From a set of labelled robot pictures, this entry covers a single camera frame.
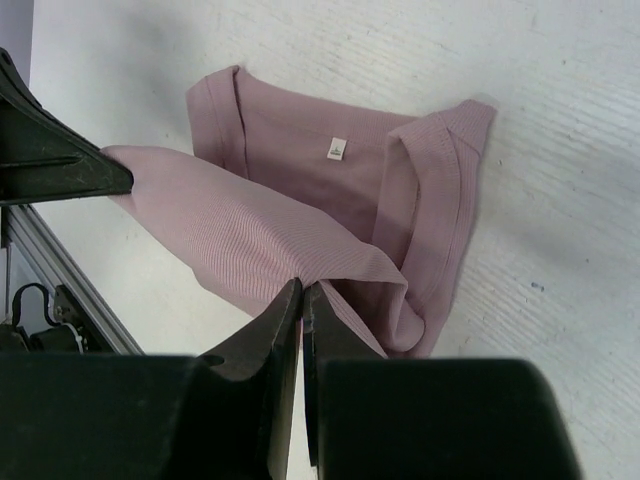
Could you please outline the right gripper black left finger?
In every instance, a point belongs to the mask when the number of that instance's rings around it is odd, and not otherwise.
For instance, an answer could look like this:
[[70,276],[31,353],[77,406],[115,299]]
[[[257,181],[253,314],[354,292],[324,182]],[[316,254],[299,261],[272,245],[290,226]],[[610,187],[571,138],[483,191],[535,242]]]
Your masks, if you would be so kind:
[[301,281],[292,279],[260,315],[200,355],[216,389],[216,479],[287,476],[302,303]]

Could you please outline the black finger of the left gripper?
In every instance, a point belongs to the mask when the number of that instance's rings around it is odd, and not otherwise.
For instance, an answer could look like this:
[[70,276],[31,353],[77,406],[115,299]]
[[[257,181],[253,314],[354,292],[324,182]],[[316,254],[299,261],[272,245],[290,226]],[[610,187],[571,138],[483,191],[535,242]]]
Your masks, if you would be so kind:
[[1,203],[131,192],[131,172],[46,111],[1,51]]

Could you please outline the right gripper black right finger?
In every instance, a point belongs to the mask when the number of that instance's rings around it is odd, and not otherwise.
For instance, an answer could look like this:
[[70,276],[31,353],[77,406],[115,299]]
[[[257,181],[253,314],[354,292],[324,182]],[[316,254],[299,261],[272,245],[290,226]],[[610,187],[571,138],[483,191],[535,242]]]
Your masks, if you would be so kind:
[[304,292],[302,321],[307,444],[310,463],[317,467],[321,363],[333,359],[384,360],[384,357],[367,345],[337,316],[319,282]]

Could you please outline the pink garment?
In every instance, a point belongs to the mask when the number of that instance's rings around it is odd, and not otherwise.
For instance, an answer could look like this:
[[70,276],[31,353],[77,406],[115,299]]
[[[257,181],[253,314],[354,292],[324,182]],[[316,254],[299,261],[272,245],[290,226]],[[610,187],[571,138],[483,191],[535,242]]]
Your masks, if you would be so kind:
[[231,66],[187,94],[193,150],[110,146],[119,205],[249,315],[319,284],[384,357],[426,357],[448,318],[495,109],[422,117],[305,96]]

